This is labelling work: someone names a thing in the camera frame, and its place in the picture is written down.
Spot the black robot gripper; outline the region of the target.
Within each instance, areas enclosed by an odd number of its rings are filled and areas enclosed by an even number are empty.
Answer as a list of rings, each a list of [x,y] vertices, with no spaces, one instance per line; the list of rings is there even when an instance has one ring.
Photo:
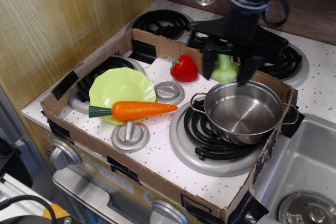
[[[240,56],[238,85],[244,86],[265,59],[278,57],[288,47],[286,39],[259,26],[259,13],[233,8],[219,19],[193,22],[187,45],[203,52],[202,74],[209,80],[217,52]]]

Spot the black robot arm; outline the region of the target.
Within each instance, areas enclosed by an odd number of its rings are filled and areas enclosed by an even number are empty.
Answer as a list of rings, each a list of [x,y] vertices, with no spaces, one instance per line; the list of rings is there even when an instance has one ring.
[[[245,85],[259,66],[278,63],[288,41],[259,25],[272,0],[229,0],[230,10],[216,20],[193,22],[188,46],[203,55],[202,74],[211,77],[218,54],[240,58],[238,84]],[[289,15],[287,0],[280,0]]]

